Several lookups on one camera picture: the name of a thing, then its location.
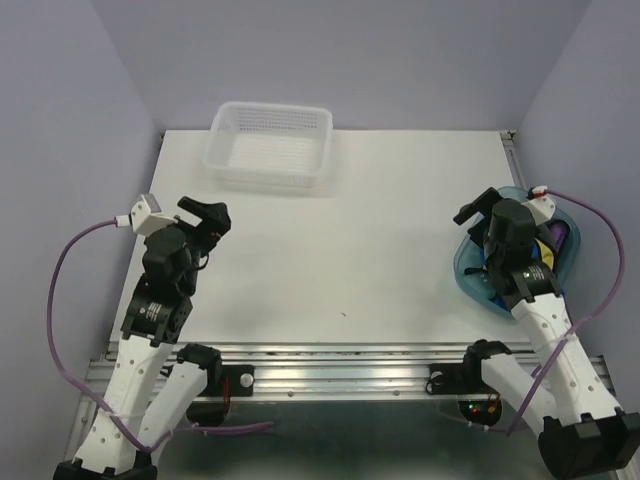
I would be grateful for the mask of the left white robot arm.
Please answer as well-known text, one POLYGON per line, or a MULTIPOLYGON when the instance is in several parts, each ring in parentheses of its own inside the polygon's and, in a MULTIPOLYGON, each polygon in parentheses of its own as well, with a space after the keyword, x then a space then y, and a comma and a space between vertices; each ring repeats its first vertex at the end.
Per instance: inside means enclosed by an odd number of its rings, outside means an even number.
POLYGON ((224 203, 182 197, 177 205, 197 224, 164 214, 151 194, 139 196, 129 213, 100 224, 142 237, 143 272, 125 312, 105 393, 74 378, 58 353, 51 354, 62 377, 97 406, 83 443, 56 467, 57 479, 156 478, 162 450, 192 401, 222 384, 220 352, 190 343, 179 351, 162 390, 153 391, 192 311, 198 274, 232 225, 224 203))

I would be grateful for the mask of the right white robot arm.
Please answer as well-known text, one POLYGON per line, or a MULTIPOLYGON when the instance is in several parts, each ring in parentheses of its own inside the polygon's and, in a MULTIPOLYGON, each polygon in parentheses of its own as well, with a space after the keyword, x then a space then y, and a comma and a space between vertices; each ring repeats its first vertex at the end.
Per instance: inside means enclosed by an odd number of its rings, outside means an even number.
POLYGON ((458 225, 481 217, 469 238, 540 363, 530 375, 505 344, 479 340, 467 348, 460 378, 472 390, 491 388, 515 408, 509 427, 525 422, 548 471, 575 479, 625 468, 639 448, 639 415, 626 412, 601 382, 577 335, 582 324, 569 318, 555 263, 540 250, 554 246, 545 236, 555 212, 551 196, 536 187, 519 201, 490 187, 455 216, 458 225))

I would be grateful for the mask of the purple towel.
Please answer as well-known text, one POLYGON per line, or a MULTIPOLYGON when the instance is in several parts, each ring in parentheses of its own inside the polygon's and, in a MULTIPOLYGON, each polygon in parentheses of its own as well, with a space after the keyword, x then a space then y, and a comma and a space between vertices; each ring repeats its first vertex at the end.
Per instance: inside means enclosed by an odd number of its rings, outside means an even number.
POLYGON ((560 253, 571 234, 570 226, 564 220, 553 220, 547 224, 554 241, 555 250, 560 253))

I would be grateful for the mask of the translucent blue plastic bin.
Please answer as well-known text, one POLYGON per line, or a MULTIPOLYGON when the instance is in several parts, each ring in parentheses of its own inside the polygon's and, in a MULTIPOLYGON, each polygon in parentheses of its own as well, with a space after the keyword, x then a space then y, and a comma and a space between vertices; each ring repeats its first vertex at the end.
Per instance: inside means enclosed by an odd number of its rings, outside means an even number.
POLYGON ((515 304, 560 293, 581 246, 573 219, 544 195, 519 187, 490 187, 454 217, 473 225, 453 261, 460 289, 481 306, 509 318, 515 304))

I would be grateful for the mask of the white perforated plastic basket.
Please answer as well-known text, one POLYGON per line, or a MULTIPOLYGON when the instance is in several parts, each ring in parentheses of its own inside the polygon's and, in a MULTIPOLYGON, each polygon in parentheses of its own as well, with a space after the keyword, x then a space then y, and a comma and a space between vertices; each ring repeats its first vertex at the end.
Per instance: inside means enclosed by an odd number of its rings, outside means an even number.
POLYGON ((332 134, 324 108, 230 101, 212 121, 202 163, 223 181, 312 188, 328 167, 332 134))

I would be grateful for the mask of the aluminium mounting rail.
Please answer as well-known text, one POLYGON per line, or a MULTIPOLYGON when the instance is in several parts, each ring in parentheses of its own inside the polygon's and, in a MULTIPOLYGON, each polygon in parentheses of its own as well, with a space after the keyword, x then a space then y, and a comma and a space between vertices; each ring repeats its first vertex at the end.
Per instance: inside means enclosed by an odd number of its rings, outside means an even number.
POLYGON ((432 363, 458 363, 464 343, 232 344, 226 365, 254 367, 244 402, 420 401, 432 363))

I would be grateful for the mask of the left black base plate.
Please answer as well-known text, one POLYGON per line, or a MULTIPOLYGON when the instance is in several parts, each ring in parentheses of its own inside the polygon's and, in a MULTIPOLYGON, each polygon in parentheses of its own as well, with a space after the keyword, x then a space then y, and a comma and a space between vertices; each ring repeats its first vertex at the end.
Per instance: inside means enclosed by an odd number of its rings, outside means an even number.
POLYGON ((220 379, 211 380, 188 407, 186 418, 201 426, 218 427, 230 415, 231 401, 253 396, 255 367, 225 365, 220 379))

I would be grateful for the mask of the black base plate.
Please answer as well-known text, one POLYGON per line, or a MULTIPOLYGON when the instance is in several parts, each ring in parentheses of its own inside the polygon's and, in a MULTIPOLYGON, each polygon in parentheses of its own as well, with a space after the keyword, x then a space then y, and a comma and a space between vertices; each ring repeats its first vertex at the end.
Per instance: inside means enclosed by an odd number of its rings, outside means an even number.
POLYGON ((502 415, 502 400, 480 374, 462 363, 433 363, 425 390, 429 395, 455 395, 460 415, 472 424, 496 427, 502 415))
POLYGON ((201 426, 218 427, 230 415, 231 401, 253 396, 255 367, 225 365, 220 379, 211 380, 188 407, 186 418, 201 426))

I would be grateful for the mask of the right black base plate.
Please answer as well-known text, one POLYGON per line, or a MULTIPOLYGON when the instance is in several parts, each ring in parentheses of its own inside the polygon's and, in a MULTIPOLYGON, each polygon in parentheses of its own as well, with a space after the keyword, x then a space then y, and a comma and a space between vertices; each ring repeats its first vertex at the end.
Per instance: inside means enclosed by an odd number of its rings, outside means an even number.
POLYGON ((480 374, 462 363, 433 363, 425 390, 429 395, 455 395, 460 415, 472 424, 496 427, 502 415, 502 400, 480 374))

